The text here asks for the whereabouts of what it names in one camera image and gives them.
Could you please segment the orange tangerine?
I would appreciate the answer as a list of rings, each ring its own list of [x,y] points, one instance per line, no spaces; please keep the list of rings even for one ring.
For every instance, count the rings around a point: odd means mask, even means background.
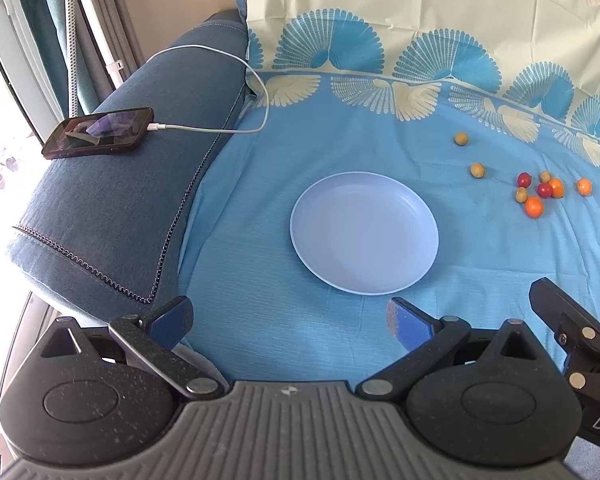
[[[532,219],[542,217],[544,214],[543,201],[538,196],[529,196],[524,202],[524,212]]]
[[[565,187],[564,187],[564,184],[562,183],[562,180],[560,180],[558,178],[551,178],[548,181],[548,185],[550,186],[550,189],[552,190],[553,198],[563,198],[564,197]]]
[[[587,178],[577,180],[577,191],[581,196],[590,196],[593,191],[593,185]]]

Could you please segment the red cherry tomato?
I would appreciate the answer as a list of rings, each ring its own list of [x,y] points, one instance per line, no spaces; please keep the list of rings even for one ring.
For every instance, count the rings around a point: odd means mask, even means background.
[[[532,183],[532,177],[528,172],[521,172],[517,177],[518,188],[528,188]]]
[[[551,198],[553,196],[553,188],[548,182],[541,182],[536,187],[536,194],[541,198]]]

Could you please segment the light blue round plate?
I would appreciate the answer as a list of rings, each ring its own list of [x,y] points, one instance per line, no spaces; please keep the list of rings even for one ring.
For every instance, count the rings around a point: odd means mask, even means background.
[[[342,292],[385,296],[421,280],[439,249],[428,205],[405,184],[365,171],[332,174],[292,208],[292,247],[317,278]]]

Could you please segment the blue patterned cloth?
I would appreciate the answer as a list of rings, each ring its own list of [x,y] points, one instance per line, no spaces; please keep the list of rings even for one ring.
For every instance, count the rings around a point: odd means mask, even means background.
[[[559,358],[529,306],[545,276],[600,321],[600,0],[247,0],[247,26],[257,96],[181,247],[190,348],[227,378],[276,382],[356,383],[403,356],[392,294],[333,288],[291,244],[298,197],[349,171],[405,184],[434,215],[437,258],[405,291],[422,310],[521,318]],[[544,170],[563,198],[536,194]],[[540,218],[515,200],[521,172]]]

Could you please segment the black smartphone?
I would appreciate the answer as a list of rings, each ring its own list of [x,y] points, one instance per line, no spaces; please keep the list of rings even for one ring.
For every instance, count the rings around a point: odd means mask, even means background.
[[[50,134],[42,156],[52,160],[132,152],[144,142],[153,121],[150,107],[68,118]]]

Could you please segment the white garment steamer stand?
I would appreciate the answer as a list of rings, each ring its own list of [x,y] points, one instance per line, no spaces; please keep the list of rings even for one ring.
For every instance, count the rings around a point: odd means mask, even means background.
[[[19,0],[62,116],[78,114],[76,0]]]

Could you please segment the dark teal curtain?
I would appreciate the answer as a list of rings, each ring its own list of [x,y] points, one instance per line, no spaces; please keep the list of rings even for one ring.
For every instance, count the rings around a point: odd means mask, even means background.
[[[62,112],[67,114],[65,0],[20,0],[20,3],[54,95]],[[111,90],[80,2],[76,4],[76,84],[84,113],[94,112]]]

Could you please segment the white window frame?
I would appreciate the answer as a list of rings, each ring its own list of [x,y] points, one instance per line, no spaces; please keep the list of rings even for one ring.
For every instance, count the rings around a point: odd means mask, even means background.
[[[20,0],[0,0],[0,66],[23,116],[45,140],[64,114]]]

